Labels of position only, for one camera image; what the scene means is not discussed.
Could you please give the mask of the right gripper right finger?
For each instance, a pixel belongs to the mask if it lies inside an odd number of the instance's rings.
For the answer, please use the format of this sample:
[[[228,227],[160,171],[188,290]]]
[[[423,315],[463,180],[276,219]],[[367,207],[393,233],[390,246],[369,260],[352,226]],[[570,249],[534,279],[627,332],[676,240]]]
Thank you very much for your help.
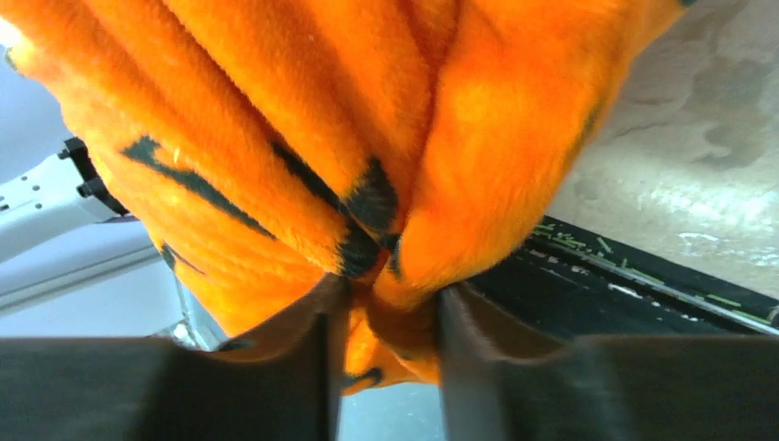
[[[775,440],[771,336],[584,336],[561,342],[469,286],[439,300],[451,440]]]

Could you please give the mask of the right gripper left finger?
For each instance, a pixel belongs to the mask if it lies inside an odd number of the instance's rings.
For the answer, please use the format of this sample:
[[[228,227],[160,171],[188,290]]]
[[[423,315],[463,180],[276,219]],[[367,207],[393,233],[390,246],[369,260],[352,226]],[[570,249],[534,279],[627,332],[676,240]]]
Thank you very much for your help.
[[[4,440],[333,440],[350,284],[324,277],[214,352],[155,337],[5,339]]]

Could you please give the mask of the orange patterned pillowcase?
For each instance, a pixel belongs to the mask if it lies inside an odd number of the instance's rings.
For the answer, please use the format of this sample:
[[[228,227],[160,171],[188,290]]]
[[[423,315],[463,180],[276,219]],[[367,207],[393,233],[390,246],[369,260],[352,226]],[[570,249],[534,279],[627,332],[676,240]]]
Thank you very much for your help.
[[[6,62],[235,336],[356,286],[344,392],[437,383],[436,292],[540,222],[686,1],[4,1]]]

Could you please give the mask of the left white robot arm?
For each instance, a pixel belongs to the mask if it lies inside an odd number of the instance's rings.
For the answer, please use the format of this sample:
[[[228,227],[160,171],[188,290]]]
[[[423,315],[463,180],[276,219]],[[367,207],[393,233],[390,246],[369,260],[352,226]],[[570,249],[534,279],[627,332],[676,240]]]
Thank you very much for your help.
[[[1,260],[87,225],[130,217],[107,189],[86,144],[72,137],[1,185]]]

